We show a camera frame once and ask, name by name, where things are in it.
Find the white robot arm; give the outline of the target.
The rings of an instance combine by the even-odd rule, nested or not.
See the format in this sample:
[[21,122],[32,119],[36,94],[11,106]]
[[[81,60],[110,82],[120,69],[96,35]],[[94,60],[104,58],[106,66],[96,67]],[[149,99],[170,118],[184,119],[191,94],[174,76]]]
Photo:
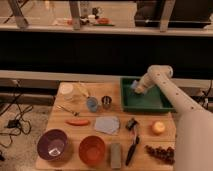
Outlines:
[[213,171],[213,113],[206,110],[171,81],[169,65],[151,65],[135,92],[157,85],[180,114],[176,129],[174,171]]

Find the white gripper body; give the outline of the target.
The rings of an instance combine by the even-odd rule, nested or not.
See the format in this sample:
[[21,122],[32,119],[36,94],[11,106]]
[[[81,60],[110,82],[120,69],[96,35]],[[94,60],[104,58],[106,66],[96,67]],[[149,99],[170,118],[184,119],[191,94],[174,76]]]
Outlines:
[[154,82],[151,78],[148,75],[143,75],[135,88],[135,92],[138,94],[146,93],[153,85]]

